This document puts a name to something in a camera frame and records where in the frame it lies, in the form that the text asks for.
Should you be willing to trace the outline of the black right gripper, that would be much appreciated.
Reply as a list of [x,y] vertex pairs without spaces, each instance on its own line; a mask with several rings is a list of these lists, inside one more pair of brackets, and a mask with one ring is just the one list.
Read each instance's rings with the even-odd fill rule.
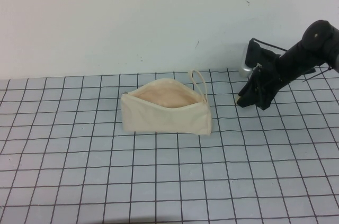
[[285,81],[279,62],[275,62],[271,69],[259,66],[238,93],[237,105],[240,107],[256,105],[261,110],[266,110],[271,105],[272,94],[276,94],[283,87],[285,87]]

